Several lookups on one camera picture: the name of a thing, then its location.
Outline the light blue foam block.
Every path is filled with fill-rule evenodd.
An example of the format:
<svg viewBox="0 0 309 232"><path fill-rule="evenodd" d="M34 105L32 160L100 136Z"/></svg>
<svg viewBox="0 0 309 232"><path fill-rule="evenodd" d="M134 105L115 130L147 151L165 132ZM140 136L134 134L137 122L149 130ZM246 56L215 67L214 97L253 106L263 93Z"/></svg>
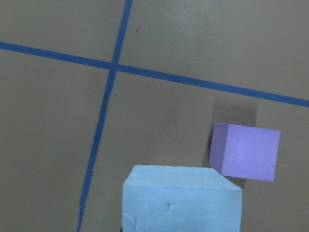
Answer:
<svg viewBox="0 0 309 232"><path fill-rule="evenodd" d="M136 165L123 184L125 232L238 232L242 189L212 168Z"/></svg>

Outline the purple foam block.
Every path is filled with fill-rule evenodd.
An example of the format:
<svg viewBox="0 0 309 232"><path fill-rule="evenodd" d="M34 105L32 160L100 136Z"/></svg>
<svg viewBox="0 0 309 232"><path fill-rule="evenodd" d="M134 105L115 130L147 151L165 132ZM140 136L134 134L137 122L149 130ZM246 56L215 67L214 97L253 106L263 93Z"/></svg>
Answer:
<svg viewBox="0 0 309 232"><path fill-rule="evenodd" d="M281 132L215 123L209 165L223 176L274 181Z"/></svg>

